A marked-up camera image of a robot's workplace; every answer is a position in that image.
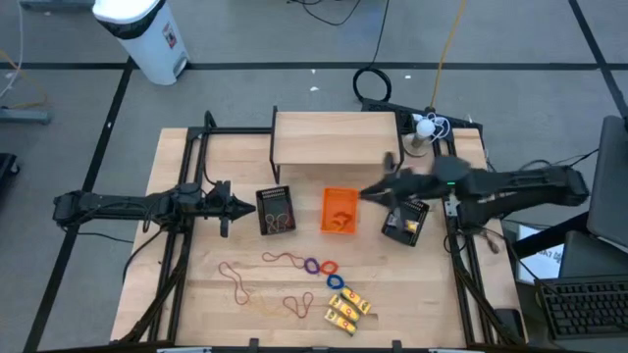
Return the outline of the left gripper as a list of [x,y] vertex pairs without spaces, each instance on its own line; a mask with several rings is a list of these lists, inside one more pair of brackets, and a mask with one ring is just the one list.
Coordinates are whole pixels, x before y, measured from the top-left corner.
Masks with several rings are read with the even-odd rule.
[[229,236],[230,221],[255,213],[255,206],[231,196],[231,183],[218,180],[214,188],[204,198],[203,217],[217,218],[220,221],[220,236]]

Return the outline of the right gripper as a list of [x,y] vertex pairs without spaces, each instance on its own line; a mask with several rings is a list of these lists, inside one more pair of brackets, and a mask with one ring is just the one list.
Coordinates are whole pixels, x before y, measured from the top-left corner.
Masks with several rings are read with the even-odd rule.
[[385,153],[385,180],[380,180],[360,191],[364,201],[388,206],[395,216],[397,230],[405,229],[405,218],[400,210],[400,203],[419,194],[430,193],[436,189],[436,179],[432,176],[416,175],[411,169],[400,169],[394,163],[391,152]]

